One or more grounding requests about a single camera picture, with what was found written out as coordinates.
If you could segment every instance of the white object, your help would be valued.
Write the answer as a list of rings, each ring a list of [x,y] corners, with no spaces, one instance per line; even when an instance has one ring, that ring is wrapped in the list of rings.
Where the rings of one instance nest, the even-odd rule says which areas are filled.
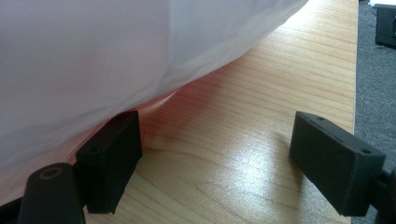
[[[396,8],[396,0],[370,0],[371,7]]]
[[[89,129],[240,57],[306,1],[1,1],[0,169],[65,160]]]

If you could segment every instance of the wooden table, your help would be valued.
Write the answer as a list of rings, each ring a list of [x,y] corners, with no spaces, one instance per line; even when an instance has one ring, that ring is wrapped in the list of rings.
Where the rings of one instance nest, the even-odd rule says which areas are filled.
[[[88,223],[347,223],[288,154],[296,110],[353,131],[357,9],[311,0],[240,59],[141,110],[144,156],[116,215]]]

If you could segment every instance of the gray carpet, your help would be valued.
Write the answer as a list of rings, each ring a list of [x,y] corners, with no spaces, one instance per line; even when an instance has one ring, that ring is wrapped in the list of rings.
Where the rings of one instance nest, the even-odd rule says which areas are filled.
[[[376,10],[359,5],[358,61],[356,71],[355,135],[385,152],[384,168],[396,166],[396,49],[375,44]],[[352,224],[385,223],[370,208]]]

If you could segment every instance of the white plastic bag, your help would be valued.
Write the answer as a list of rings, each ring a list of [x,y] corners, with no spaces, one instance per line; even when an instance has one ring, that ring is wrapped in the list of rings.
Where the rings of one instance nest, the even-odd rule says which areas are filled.
[[[305,2],[0,1],[0,169],[229,63]]]

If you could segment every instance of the light brown wooden surface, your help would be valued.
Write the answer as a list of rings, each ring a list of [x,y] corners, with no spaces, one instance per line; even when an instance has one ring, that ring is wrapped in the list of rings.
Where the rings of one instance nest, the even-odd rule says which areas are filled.
[[[116,215],[88,223],[347,223],[288,153],[296,110],[353,130],[357,4],[311,0],[240,59],[141,110],[144,156]]]

